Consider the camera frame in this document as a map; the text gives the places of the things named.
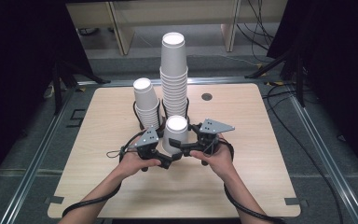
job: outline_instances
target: floor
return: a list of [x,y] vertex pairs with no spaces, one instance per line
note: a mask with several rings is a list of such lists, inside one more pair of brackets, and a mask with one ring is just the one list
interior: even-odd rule
[[[248,24],[248,26],[251,30],[255,28],[254,24]],[[275,35],[278,26],[278,23],[265,24],[270,35]],[[252,37],[252,33],[247,31],[243,25],[240,25],[240,28]],[[205,79],[199,79],[201,81],[210,81],[208,78],[211,77],[216,81],[238,81],[243,79],[243,76],[251,75],[257,71],[258,66],[265,65],[272,60],[266,57],[266,50],[253,45],[238,28],[233,51],[226,52],[219,25],[138,27],[131,43],[130,52],[126,56],[119,54],[114,34],[105,28],[100,28],[95,35],[80,36],[79,38],[97,76],[112,80],[112,86],[130,85],[137,77],[148,75],[151,78],[158,78],[156,71],[158,71],[161,37],[171,31],[184,34],[189,71],[192,71],[191,74],[189,72],[189,77],[204,77]],[[268,47],[263,36],[257,35],[255,40],[265,48]],[[139,62],[139,64],[138,66],[129,66],[129,61]],[[242,82],[257,84],[261,94],[267,96],[273,87],[266,84],[274,84],[280,80],[280,69],[282,67],[277,66],[264,77],[242,80]],[[50,90],[47,90],[46,102],[40,106],[29,125],[24,128],[24,135],[19,138],[2,163],[0,168],[0,222],[6,220],[3,217],[13,196],[16,195],[16,190],[19,190],[27,171],[33,168],[35,168],[35,174],[30,179],[29,188],[24,191],[23,201],[19,203],[21,209],[18,214],[15,214],[14,223],[57,222],[56,219],[47,216],[47,209],[49,202],[53,200],[51,196],[54,195],[66,158],[69,156],[78,132],[78,127],[73,127],[74,124],[76,126],[78,120],[71,119],[71,117],[74,113],[76,113],[76,117],[84,116],[92,93],[99,87],[82,76],[76,76],[76,78],[83,85],[82,89],[74,91],[62,87],[62,94],[66,97],[67,101],[65,102],[67,103],[59,118],[53,116],[54,99],[48,97]],[[287,87],[279,87],[275,90],[275,92],[282,91],[288,91]],[[358,160],[345,141],[338,138],[339,130],[329,115],[325,113],[323,106],[318,103],[318,98],[307,88],[304,94],[305,112],[310,115],[318,134],[322,137],[335,164],[347,181],[349,189],[354,194],[356,204],[348,204],[348,201],[342,198],[343,194],[339,191],[339,186],[333,181],[334,178],[330,175],[328,167],[324,166],[320,153],[315,149],[314,142],[304,128],[303,121],[295,107],[294,95],[286,93],[265,100],[272,127],[302,209],[299,217],[287,218],[286,221],[287,223],[339,223],[333,194],[316,170],[315,165],[310,161],[310,157],[312,157],[315,164],[321,167],[321,172],[327,181],[335,189],[343,223],[358,223],[357,219],[353,218],[352,212],[353,208],[358,208]],[[268,99],[270,99],[273,110],[270,109]],[[46,139],[46,133],[52,130],[50,124],[54,120],[57,121],[57,127],[53,127],[53,138]],[[284,128],[280,120],[285,127],[291,130],[303,147]],[[35,155],[42,158],[37,163],[38,166],[33,166]],[[104,223],[104,220],[99,219],[96,223]]]

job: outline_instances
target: person's right hand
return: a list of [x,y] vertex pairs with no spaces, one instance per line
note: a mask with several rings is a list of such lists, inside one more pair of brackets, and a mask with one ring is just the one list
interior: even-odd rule
[[229,152],[228,146],[223,144],[217,145],[217,151],[210,157],[205,156],[201,151],[190,151],[190,155],[194,158],[197,158],[202,161],[206,161],[211,166],[212,170],[224,180],[224,178],[236,173],[235,167],[232,164],[231,153]]

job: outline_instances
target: black stand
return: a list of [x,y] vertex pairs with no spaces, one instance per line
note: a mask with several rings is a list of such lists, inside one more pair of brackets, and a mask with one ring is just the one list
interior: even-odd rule
[[296,98],[304,107],[303,57],[306,48],[310,45],[310,41],[315,36],[318,25],[320,25],[320,22],[322,21],[321,15],[324,14],[324,9],[326,8],[327,4],[328,1],[324,0],[312,1],[310,9],[304,19],[304,22],[292,47],[264,68],[261,68],[250,76],[245,76],[245,78],[260,77],[278,64],[285,62],[281,71],[281,78],[287,80],[293,75],[296,75]]
[[105,84],[105,83],[110,82],[110,80],[103,80],[99,77],[96,77],[94,74],[91,74],[91,73],[75,66],[74,64],[71,64],[71,63],[68,63],[65,61],[56,62],[54,64],[53,71],[52,71],[54,98],[55,98],[55,105],[56,105],[54,114],[57,114],[62,107],[60,79],[62,80],[62,82],[65,84],[65,86],[67,88],[75,88],[77,86],[76,79],[74,78],[74,76],[72,74],[70,74],[68,71],[66,71],[67,69],[70,69],[71,71],[81,74],[81,75],[83,75],[99,84]]

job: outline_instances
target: hand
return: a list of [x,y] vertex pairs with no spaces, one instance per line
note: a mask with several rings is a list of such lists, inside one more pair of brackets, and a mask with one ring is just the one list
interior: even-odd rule
[[204,155],[201,151],[191,151],[190,155],[202,161],[206,161],[211,166],[212,170],[224,180],[226,175],[236,173],[235,167],[232,164],[231,153],[228,146],[223,144],[217,145],[217,151],[210,157]]
[[[138,141],[139,138],[140,137],[135,138],[132,143]],[[123,177],[126,178],[135,175],[142,168],[158,165],[161,165],[161,161],[156,159],[142,160],[138,156],[136,149],[128,149],[126,154],[124,154],[123,160],[118,164],[115,170],[120,171]]]

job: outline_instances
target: gray floor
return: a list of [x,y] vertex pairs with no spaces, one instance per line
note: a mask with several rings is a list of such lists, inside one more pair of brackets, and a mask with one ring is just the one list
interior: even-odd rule
[[[279,24],[266,24],[271,35],[276,33]],[[170,31],[177,31],[185,35],[186,52],[190,77],[220,77],[243,78],[257,70],[257,64],[266,64],[257,60],[270,61],[265,57],[266,51],[260,47],[252,47],[241,32],[237,30],[234,50],[226,52],[219,25],[192,25],[192,26],[161,26],[139,27],[132,40],[128,55],[121,56],[118,52],[117,41],[114,35],[102,28],[96,35],[79,37],[83,43],[94,73],[102,78],[112,80],[113,83],[131,83],[137,77],[158,78],[161,37]],[[256,39],[265,44],[263,37]],[[266,95],[272,88],[266,85],[268,81],[279,80],[278,66],[259,79],[248,79],[243,82],[256,83],[262,95]],[[82,76],[76,76],[79,81],[89,81]],[[56,219],[47,216],[49,199],[60,180],[62,170],[75,142],[78,128],[68,125],[76,124],[71,116],[76,109],[86,109],[89,106],[93,92],[98,86],[86,86],[83,91],[75,91],[68,101],[62,114],[61,122],[49,144],[48,151],[38,167],[37,175],[30,187],[15,223],[56,223]],[[286,91],[285,87],[277,88],[276,92]],[[309,134],[305,130],[293,106],[289,94],[270,98],[277,115],[283,123],[296,135],[306,150],[321,167],[327,179],[329,174],[315,150]],[[318,132],[321,134],[330,153],[334,157],[346,180],[350,183],[358,199],[358,160],[350,147],[337,139],[339,130],[318,104],[317,97],[312,91],[305,92],[306,110]],[[301,204],[301,215],[288,218],[287,223],[338,223],[337,208],[333,196],[324,180],[316,171],[314,165],[294,138],[283,128],[273,115],[266,102],[269,118],[277,136],[282,155],[291,177],[297,198]],[[33,157],[45,136],[50,122],[53,120],[54,100],[47,98],[38,113],[31,119],[25,128],[26,135],[16,142],[7,158],[0,167],[0,221],[4,216],[8,203],[15,194],[25,171],[32,163]],[[85,112],[76,112],[77,117],[84,116]],[[344,223],[355,223],[347,206],[339,198],[340,210]]]

